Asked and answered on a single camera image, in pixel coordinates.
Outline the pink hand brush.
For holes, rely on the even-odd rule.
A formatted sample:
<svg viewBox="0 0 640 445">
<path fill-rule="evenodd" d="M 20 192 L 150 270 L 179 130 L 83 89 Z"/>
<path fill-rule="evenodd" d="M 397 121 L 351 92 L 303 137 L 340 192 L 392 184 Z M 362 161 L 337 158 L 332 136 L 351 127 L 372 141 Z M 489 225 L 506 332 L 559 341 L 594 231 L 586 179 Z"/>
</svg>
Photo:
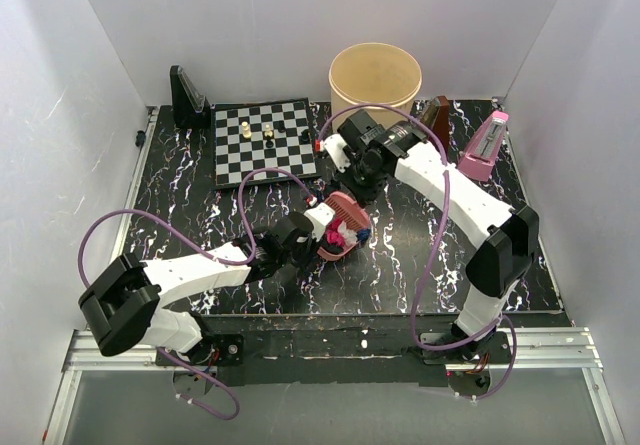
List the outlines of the pink hand brush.
<svg viewBox="0 0 640 445">
<path fill-rule="evenodd" d="M 349 230 L 360 232 L 371 228 L 368 213 L 346 193 L 335 191 L 325 199 L 324 203 L 334 211 L 334 217 L 344 222 Z"/>
</svg>

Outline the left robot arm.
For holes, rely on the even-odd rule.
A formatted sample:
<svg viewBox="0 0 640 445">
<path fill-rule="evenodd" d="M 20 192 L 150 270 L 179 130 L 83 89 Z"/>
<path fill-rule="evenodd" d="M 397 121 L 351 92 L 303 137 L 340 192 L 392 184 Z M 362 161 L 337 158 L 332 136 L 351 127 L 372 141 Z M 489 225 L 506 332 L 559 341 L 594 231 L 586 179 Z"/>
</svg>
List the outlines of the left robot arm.
<svg viewBox="0 0 640 445">
<path fill-rule="evenodd" d="M 292 212 L 254 239 L 237 238 L 203 254 L 150 261 L 123 254 L 87 288 L 79 307 L 106 357 L 148 345 L 203 364 L 212 355 L 212 333 L 196 314 L 173 311 L 170 304 L 264 280 L 288 265 L 304 266 L 331 220 L 316 209 Z"/>
</svg>

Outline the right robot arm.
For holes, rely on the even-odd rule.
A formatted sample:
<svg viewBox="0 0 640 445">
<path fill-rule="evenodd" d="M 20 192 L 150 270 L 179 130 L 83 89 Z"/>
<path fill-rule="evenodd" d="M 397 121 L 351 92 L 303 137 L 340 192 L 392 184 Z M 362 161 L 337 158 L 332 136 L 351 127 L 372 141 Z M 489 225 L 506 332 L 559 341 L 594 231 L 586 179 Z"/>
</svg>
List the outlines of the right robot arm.
<svg viewBox="0 0 640 445">
<path fill-rule="evenodd" d="M 514 209 L 463 175 L 447 160 L 436 135 L 408 113 L 390 128 L 361 105 L 344 114 L 338 130 L 322 131 L 318 140 L 337 179 L 358 204 L 371 204 L 394 178 L 440 206 L 440 232 L 453 222 L 474 246 L 465 266 L 470 288 L 452 325 L 452 342 L 430 349 L 454 350 L 464 362 L 479 360 L 489 349 L 487 337 L 499 325 L 509 295 L 536 260 L 537 212 L 528 205 Z"/>
</svg>

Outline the pink plastic dustpan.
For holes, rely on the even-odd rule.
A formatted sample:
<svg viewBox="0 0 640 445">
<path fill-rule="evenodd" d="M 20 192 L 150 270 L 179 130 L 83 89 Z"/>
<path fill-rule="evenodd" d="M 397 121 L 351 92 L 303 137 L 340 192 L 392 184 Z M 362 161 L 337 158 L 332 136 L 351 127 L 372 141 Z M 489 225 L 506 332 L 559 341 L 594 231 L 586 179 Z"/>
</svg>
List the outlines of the pink plastic dustpan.
<svg viewBox="0 0 640 445">
<path fill-rule="evenodd" d="M 330 244 L 326 238 L 323 238 L 319 244 L 317 253 L 324 260 L 335 262 L 345 257 L 355 247 L 356 245 L 345 245 L 344 247 L 340 247 L 339 245 Z"/>
</svg>

